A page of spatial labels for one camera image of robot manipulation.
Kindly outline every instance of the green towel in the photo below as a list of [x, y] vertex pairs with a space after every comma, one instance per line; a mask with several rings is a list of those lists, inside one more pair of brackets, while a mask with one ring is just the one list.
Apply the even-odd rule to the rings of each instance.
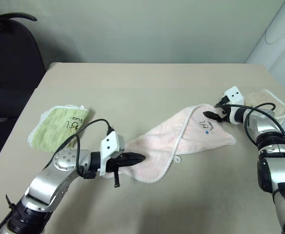
[[[54, 106], [41, 115], [38, 125], [30, 133], [30, 146], [54, 153], [65, 139], [83, 125], [88, 112], [83, 106]], [[72, 147], [73, 144], [71, 141], [68, 147]]]

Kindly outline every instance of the beige tabletop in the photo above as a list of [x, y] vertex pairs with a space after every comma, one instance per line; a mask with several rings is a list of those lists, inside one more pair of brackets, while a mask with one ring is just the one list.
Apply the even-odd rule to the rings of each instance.
[[[285, 90], [261, 65], [54, 63], [24, 108], [0, 154], [0, 222], [5, 194], [17, 202], [51, 157], [27, 137], [55, 105], [84, 105], [128, 142], [181, 109], [215, 104], [236, 85], [242, 94]], [[279, 234], [270, 194], [257, 184], [258, 153], [242, 125], [224, 123], [233, 146], [182, 156], [154, 184], [120, 176], [76, 179], [46, 226], [47, 234]], [[106, 126], [94, 125], [81, 147], [98, 151]]]

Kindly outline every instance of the gray wall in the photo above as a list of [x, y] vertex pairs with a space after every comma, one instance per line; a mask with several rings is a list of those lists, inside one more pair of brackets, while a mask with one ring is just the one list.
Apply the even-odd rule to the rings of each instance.
[[0, 0], [45, 65], [69, 62], [245, 62], [284, 0]]

